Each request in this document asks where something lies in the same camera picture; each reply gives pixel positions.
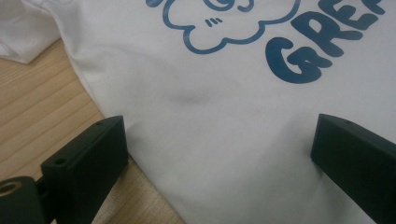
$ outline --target wooden surface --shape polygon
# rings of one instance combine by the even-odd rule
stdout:
[[[0,180],[38,179],[41,162],[102,118],[61,40],[27,65],[0,59]],[[130,160],[94,223],[183,221]]]

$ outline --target blue print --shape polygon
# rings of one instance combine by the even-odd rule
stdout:
[[[380,3],[382,0],[361,0],[365,6],[370,8],[374,13],[379,14],[379,15],[384,15],[385,10],[382,7],[378,6],[378,3]]]
[[[149,7],[157,7],[162,1],[163,0],[146,0],[146,4]],[[259,8],[255,11],[254,0],[166,0],[163,7],[163,22],[171,29],[183,31],[184,44],[191,52],[196,54],[210,54],[224,49],[227,44],[250,44],[258,40],[264,34],[266,25],[289,21],[297,13],[301,0],[289,1],[290,9],[284,12],[284,16],[281,16],[281,18],[267,19],[265,18],[266,16],[270,17],[270,15],[273,14],[265,13],[263,8]],[[196,16],[198,18],[194,18],[196,19],[194,23],[186,24],[185,21],[191,21],[192,17],[189,9],[191,11],[202,11],[203,14],[207,14],[207,17],[204,18],[206,14],[198,15]],[[246,14],[246,16],[237,17],[238,20],[246,20],[246,25],[243,24],[243,21],[225,21],[221,15],[227,12]],[[183,13],[185,13],[185,18],[181,18],[182,16],[180,16],[180,14],[183,15]],[[232,26],[238,24],[240,27],[227,27],[228,24]],[[248,32],[246,32],[246,34],[237,32],[242,29],[248,30]],[[203,39],[202,36],[210,36],[212,38]]]
[[[316,81],[321,76],[320,68],[332,66],[332,62],[318,56],[309,47],[297,49],[288,58],[288,62],[297,65],[301,73],[294,73],[283,60],[282,49],[291,49],[293,43],[286,38],[276,37],[268,42],[265,54],[273,73],[280,79],[294,84],[305,84]]]
[[[319,32],[310,26],[311,21],[317,21],[321,25]],[[341,27],[334,20],[318,12],[305,12],[295,18],[291,25],[332,57],[344,54],[344,51],[332,42],[333,39],[359,40],[363,37],[359,31],[341,31]]]
[[[358,20],[354,21],[351,17],[355,14],[356,8],[353,6],[342,6],[335,10],[334,6],[342,0],[320,0],[318,5],[320,9],[328,15],[339,20],[341,23],[351,26],[359,30],[367,30],[373,23],[378,20],[376,15],[366,13],[363,14]]]

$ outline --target wooden table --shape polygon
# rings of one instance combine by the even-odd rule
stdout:
[[[30,64],[0,59],[0,180],[40,164],[102,119],[58,40]],[[183,223],[130,159],[94,223]]]

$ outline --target printed letter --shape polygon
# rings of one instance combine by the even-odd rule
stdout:
[[[265,54],[267,57],[268,65],[272,72],[280,79],[295,83],[304,84],[316,81],[321,76],[321,68],[332,66],[332,62],[317,55],[317,53],[309,48],[304,47],[297,49],[288,57],[288,62],[297,65],[302,73],[294,73],[286,65],[282,49],[291,49],[293,43],[283,37],[275,37],[267,44]]]
[[[385,10],[382,7],[378,6],[378,3],[381,2],[381,0],[361,0],[363,4],[368,7],[372,12],[378,15],[384,15]]]
[[[351,20],[350,18],[355,14],[356,8],[352,6],[343,6],[338,11],[335,10],[334,5],[341,1],[342,0],[320,0],[318,5],[320,9],[336,18],[338,21],[359,30],[367,30],[369,26],[378,20],[377,16],[370,13],[362,15],[357,21]]]
[[[319,32],[309,25],[312,20],[320,24]],[[291,25],[332,57],[340,57],[344,54],[343,50],[332,43],[334,38],[359,40],[363,37],[363,34],[358,31],[341,31],[340,26],[334,20],[318,12],[305,12],[292,20]]]

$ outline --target white t-shirt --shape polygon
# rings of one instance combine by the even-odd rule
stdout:
[[[59,31],[187,222],[374,223],[310,150],[319,113],[396,142],[396,1],[0,3],[4,57],[29,62]]]

